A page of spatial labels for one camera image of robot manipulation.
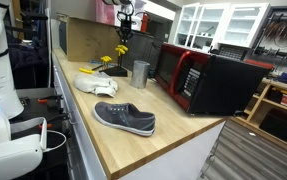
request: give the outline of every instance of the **microwave window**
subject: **microwave window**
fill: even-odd
[[[160,77],[168,84],[170,84],[171,82],[172,76],[174,74],[179,59],[180,56],[175,56],[174,54],[170,54],[167,52],[163,52],[161,54],[158,71]]]

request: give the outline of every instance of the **shoe sole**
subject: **shoe sole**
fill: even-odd
[[[129,131],[131,133],[134,133],[134,134],[138,134],[138,135],[141,135],[141,136],[151,136],[153,133],[154,133],[154,128],[150,131],[142,131],[142,130],[138,130],[138,129],[135,129],[135,128],[130,128],[130,127],[125,127],[125,126],[121,126],[121,125],[117,125],[117,124],[111,124],[109,122],[106,122],[104,121],[95,111],[95,109],[93,110],[94,112],[94,115],[96,117],[96,119],[106,125],[106,126],[109,126],[109,127],[112,127],[112,128],[116,128],[116,129],[122,129],[122,130],[125,130],[125,131]]]

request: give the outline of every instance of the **microwave control panel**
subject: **microwave control panel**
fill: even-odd
[[[182,92],[182,95],[188,100],[191,100],[192,98],[192,94],[195,90],[200,74],[201,73],[199,71],[195,70],[194,68],[190,68],[190,71],[187,75],[187,78],[184,84],[184,90]]]

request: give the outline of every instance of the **stainless steel cup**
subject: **stainless steel cup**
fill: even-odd
[[[150,64],[144,61],[134,61],[131,86],[144,89],[148,77]]]

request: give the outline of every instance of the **floor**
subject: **floor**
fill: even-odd
[[[287,180],[287,150],[249,132],[228,120],[198,180]]]

